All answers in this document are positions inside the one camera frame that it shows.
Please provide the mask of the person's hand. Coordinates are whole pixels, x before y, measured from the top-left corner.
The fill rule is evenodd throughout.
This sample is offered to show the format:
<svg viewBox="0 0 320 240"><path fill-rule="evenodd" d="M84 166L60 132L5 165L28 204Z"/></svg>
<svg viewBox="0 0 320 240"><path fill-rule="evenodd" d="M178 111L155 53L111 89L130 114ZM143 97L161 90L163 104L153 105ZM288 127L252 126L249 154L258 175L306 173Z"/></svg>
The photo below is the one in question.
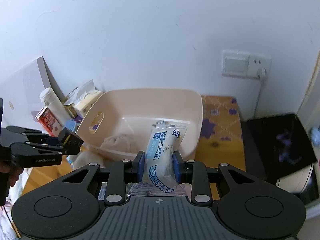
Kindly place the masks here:
<svg viewBox="0 0 320 240"><path fill-rule="evenodd" d="M23 173L23 168L1 163L0 172L9 175L9 185L13 187L16 181L19 180L19 176Z"/></svg>

